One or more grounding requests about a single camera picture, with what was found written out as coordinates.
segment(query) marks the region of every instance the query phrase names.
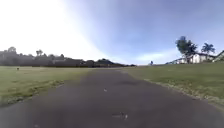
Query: green lawn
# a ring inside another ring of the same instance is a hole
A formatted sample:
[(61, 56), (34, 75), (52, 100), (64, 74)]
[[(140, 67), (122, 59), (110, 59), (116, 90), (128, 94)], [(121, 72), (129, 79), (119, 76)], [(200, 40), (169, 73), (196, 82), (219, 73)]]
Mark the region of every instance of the green lawn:
[(11, 104), (33, 96), (40, 91), (62, 84), (66, 80), (78, 80), (91, 69), (0, 67), (0, 105)]
[(224, 104), (224, 63), (124, 68), (134, 77)]

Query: paved path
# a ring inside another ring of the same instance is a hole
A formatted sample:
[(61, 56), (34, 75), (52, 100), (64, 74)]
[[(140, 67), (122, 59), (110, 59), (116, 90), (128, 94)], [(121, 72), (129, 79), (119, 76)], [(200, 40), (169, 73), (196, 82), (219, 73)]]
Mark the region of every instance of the paved path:
[(203, 101), (99, 69), (2, 108), (0, 128), (224, 128), (224, 117)]

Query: cloud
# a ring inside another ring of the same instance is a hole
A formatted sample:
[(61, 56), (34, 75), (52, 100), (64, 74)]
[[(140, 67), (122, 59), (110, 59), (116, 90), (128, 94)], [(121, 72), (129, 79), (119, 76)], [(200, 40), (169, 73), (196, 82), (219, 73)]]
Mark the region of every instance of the cloud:
[(68, 15), (63, 0), (0, 1), (0, 50), (64, 54), (80, 59), (107, 57), (81, 33), (80, 22)]
[(170, 49), (166, 51), (160, 51), (156, 53), (145, 53), (136, 58), (136, 61), (139, 64), (148, 64), (150, 61), (154, 61), (154, 63), (162, 64), (168, 61), (172, 61), (173, 59), (177, 59), (180, 57), (180, 54), (177, 49)]

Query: sky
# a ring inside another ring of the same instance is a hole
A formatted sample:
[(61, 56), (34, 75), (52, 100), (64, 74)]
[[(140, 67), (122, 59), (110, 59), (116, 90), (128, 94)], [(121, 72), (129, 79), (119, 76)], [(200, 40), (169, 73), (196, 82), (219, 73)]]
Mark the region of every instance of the sky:
[(0, 0), (0, 50), (162, 64), (175, 41), (224, 50), (223, 0)]

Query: house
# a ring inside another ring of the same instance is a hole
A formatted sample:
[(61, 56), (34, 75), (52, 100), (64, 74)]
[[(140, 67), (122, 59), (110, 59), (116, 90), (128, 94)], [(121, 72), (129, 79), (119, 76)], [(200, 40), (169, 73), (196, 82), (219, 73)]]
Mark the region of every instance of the house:
[(216, 61), (219, 61), (219, 60), (224, 60), (224, 50), (219, 53), (214, 59), (212, 62), (216, 62)]
[[(196, 53), (193, 56), (189, 57), (190, 63), (201, 63), (201, 62), (204, 62), (205, 60), (213, 60), (214, 58), (215, 56), (207, 55), (204, 53)], [(186, 64), (186, 63), (187, 63), (187, 60), (185, 58), (180, 58), (172, 62), (168, 62), (167, 64)]]
[(206, 60), (213, 60), (214, 58), (215, 58), (215, 56), (212, 56), (212, 55), (207, 55), (204, 53), (197, 53), (191, 57), (190, 63), (201, 63)]

